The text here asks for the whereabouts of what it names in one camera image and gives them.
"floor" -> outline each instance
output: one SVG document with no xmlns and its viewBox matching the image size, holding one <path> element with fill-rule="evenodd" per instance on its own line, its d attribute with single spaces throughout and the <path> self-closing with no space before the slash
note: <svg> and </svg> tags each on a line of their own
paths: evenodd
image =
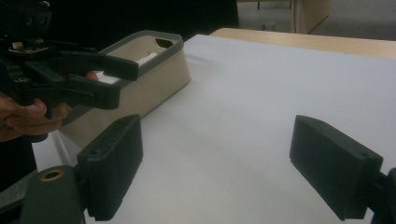
<svg viewBox="0 0 396 224">
<path fill-rule="evenodd" d="M 290 31 L 290 3 L 238 3 L 242 29 Z M 331 15 L 311 35 L 396 40 L 396 0 L 332 0 Z"/>
</svg>

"black sleeve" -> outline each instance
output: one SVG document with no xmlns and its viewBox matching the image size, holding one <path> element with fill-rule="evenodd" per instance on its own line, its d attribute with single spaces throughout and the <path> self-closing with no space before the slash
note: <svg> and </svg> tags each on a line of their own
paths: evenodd
<svg viewBox="0 0 396 224">
<path fill-rule="evenodd" d="M 0 143 L 0 192 L 36 169 L 32 145 L 17 138 Z"/>
</svg>

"white table surface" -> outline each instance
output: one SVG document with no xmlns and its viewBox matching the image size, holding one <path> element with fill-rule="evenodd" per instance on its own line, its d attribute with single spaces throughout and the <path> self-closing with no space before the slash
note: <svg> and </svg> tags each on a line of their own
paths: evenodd
<svg viewBox="0 0 396 224">
<path fill-rule="evenodd" d="M 297 114 L 396 167 L 396 61 L 204 35 L 184 51 L 192 81 L 142 119 L 143 162 L 107 223 L 343 223 L 290 163 Z"/>
</svg>

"person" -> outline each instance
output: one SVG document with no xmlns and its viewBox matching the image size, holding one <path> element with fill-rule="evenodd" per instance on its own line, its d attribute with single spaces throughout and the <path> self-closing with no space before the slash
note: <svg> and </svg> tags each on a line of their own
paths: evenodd
<svg viewBox="0 0 396 224">
<path fill-rule="evenodd" d="M 86 77 L 98 79 L 94 72 L 88 72 Z M 0 192 L 36 169 L 31 143 L 22 136 L 59 129 L 69 106 L 53 107 L 50 119 L 44 117 L 46 111 L 46 105 L 39 99 L 33 105 L 22 106 L 0 92 Z"/>
</svg>

